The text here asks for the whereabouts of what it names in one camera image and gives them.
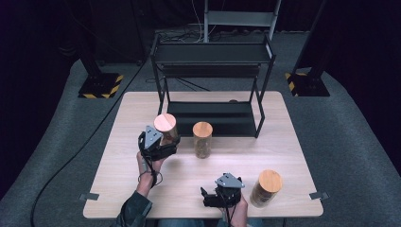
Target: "cork lid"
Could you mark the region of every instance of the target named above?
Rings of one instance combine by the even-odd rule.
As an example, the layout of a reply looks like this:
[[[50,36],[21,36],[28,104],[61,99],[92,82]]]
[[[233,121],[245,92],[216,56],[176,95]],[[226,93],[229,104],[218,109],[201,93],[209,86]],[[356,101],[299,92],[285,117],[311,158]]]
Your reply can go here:
[[[268,192],[278,192],[283,186],[283,180],[281,176],[270,169],[266,169],[259,175],[259,183]]]
[[[205,138],[212,134],[213,127],[209,123],[201,121],[194,125],[192,131],[196,136]]]
[[[176,119],[170,113],[162,113],[156,116],[153,125],[157,131],[161,132],[171,131],[176,125]]]

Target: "person's hand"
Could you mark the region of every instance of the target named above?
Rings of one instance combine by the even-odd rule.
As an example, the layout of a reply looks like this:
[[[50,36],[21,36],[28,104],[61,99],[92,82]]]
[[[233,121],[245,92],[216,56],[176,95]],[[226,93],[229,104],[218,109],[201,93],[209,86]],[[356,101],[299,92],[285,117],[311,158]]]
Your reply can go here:
[[[226,210],[220,209],[221,212],[225,215]],[[231,225],[234,227],[246,227],[247,219],[248,219],[248,203],[244,198],[244,195],[241,193],[241,200],[236,206],[228,208],[229,215],[231,217]]]
[[[165,161],[165,159],[152,162],[152,167],[157,173],[160,172],[160,169],[162,168],[162,164]],[[139,184],[136,187],[136,192],[138,192],[144,197],[147,197],[151,189],[151,185],[153,183],[153,176],[151,175],[150,172],[146,172],[150,171],[150,167],[148,166],[148,170],[145,170],[141,152],[138,152],[136,154],[136,161],[138,162],[139,174],[143,173],[140,177]]]

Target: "black stand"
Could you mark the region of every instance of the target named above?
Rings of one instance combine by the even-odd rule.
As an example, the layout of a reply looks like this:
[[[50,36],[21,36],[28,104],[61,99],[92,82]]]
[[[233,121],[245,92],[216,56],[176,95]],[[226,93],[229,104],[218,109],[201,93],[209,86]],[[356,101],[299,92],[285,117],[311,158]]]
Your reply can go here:
[[[116,73],[101,73],[95,58],[89,50],[87,41],[83,37],[78,22],[70,7],[66,5],[66,14],[72,30],[72,40],[78,51],[79,58],[88,72],[88,78],[79,90],[78,97],[87,98],[109,98],[113,97],[118,90],[123,76]]]
[[[330,58],[334,52],[334,45],[330,45],[327,48],[325,48],[323,55],[319,58],[318,62],[315,63],[317,66],[312,66],[311,70],[307,74],[297,74],[296,70],[298,69],[298,66],[300,65],[300,61],[302,57],[304,56],[305,49],[307,45],[310,43],[310,37],[313,33],[313,30],[316,27],[316,24],[318,23],[319,19],[321,18],[323,9],[325,7],[326,0],[324,0],[321,4],[321,7],[319,9],[318,15],[313,23],[312,26],[312,32],[309,34],[305,45],[303,47],[303,50],[301,51],[301,55],[298,58],[294,69],[292,70],[292,73],[286,74],[289,90],[291,91],[293,96],[330,96],[328,93],[326,87],[324,86],[324,83],[321,79],[321,75],[324,71],[324,67],[328,64],[330,61]],[[333,44],[336,40],[337,37],[333,36],[331,38]]]

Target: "metal frame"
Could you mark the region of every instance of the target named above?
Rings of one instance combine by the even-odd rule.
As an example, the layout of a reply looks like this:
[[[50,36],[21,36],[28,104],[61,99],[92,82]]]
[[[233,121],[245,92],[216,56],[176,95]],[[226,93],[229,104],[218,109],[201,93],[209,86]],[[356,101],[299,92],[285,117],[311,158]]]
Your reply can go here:
[[[269,37],[267,35],[265,35],[265,38],[264,38],[264,41],[263,41],[262,44],[266,47],[267,54],[268,54],[268,56],[266,56],[266,60],[263,61],[263,62],[244,61],[244,63],[243,63],[244,65],[245,64],[257,65],[258,68],[260,68],[260,64],[261,63],[266,63],[268,65],[268,70],[267,70],[265,79],[263,81],[262,90],[259,92],[259,89],[258,89],[258,86],[257,86],[257,79],[258,79],[259,73],[255,74],[253,76],[250,76],[250,75],[240,76],[239,75],[239,76],[232,76],[231,77],[231,78],[253,78],[253,86],[252,86],[252,89],[251,89],[251,94],[250,94],[250,98],[248,100],[248,103],[251,105],[251,102],[253,100],[253,93],[255,93],[256,100],[257,100],[258,107],[259,107],[259,112],[261,114],[260,122],[259,122],[259,124],[257,126],[255,126],[255,134],[254,134],[255,138],[258,137],[259,132],[262,129],[263,122],[265,120],[265,113],[264,113],[263,107],[262,107],[262,100],[263,100],[263,97],[264,97],[264,94],[265,94],[265,91],[266,91],[266,88],[267,88],[267,84],[268,84],[268,80],[269,80],[269,77],[270,77],[270,73],[271,73],[273,64],[274,64],[274,61],[275,61],[275,55],[273,54],[273,50],[272,50],[271,45],[270,45],[270,39],[269,39]],[[159,106],[158,114],[160,114],[162,112],[166,96],[167,96],[168,104],[170,104],[172,102],[171,99],[170,99],[170,95],[169,95],[167,79],[170,79],[170,78],[189,78],[189,77],[183,77],[183,76],[180,76],[180,75],[166,77],[166,75],[164,74],[164,71],[163,71],[165,65],[175,65],[176,67],[180,67],[180,65],[176,65],[176,63],[160,63],[160,61],[157,60],[157,57],[158,57],[157,56],[157,53],[158,53],[157,51],[158,51],[158,48],[161,45],[169,45],[169,44],[162,44],[160,42],[160,36],[156,36],[155,40],[153,42],[153,46],[152,46],[151,51],[150,51],[150,59],[151,59],[152,67],[153,67],[153,73],[154,73],[155,82],[156,82],[156,86],[157,86],[157,92],[158,92],[158,96],[159,96],[159,99],[160,99],[160,106]],[[206,43],[188,44],[188,45],[210,45],[210,43],[208,43],[208,44],[206,44]],[[188,64],[188,62],[185,62],[185,63],[187,65],[206,65],[206,67],[212,65],[211,62],[207,62],[207,61],[194,61],[191,64]],[[237,65],[237,63],[233,63],[233,62],[229,62],[228,64]],[[163,74],[163,76],[161,78],[159,77],[159,72],[158,72],[159,70]],[[226,78],[226,76],[219,77],[218,75],[217,76],[197,75],[196,78]]]

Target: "wire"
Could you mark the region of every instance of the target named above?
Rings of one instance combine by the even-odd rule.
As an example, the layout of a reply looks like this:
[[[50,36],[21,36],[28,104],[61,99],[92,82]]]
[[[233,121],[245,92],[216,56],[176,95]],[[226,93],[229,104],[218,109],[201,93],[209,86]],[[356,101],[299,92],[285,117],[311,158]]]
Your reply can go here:
[[[110,113],[112,112],[112,110],[114,109],[115,105],[118,103],[118,101],[121,99],[121,97],[124,95],[124,93],[127,91],[128,87],[132,84],[133,80],[136,78],[136,76],[139,74],[139,72],[141,71],[141,69],[143,68],[144,64],[141,65],[141,67],[138,69],[138,71],[135,73],[135,75],[132,77],[132,79],[130,80],[129,84],[124,88],[124,90],[121,91],[121,94],[119,95],[119,97],[117,98],[117,100],[115,101],[115,103],[113,104],[113,106],[111,107],[111,109],[106,113],[106,115],[103,117],[103,119],[100,121],[100,123],[97,125],[97,127],[95,128],[95,130],[92,132],[92,134],[88,137],[88,139],[83,143],[83,145],[78,149],[78,151],[61,167],[59,168],[59,170],[56,171],[55,174],[53,174],[53,176],[44,184],[44,187],[41,189],[41,191],[39,192],[38,196],[36,197],[35,201],[32,204],[32,208],[30,211],[30,226],[34,227],[35,226],[35,222],[34,222],[34,215],[35,215],[35,209],[36,209],[36,204],[38,203],[39,198],[41,197],[41,195],[43,194],[44,190],[47,188],[47,186],[53,181],[53,179],[59,175],[59,173],[68,165],[70,164],[76,157],[78,154],[80,154],[80,152],[86,147],[86,145],[91,141],[91,139],[95,136],[95,134],[97,133],[97,131],[100,129],[100,126],[104,123],[104,121],[106,120],[106,118],[110,115]]]

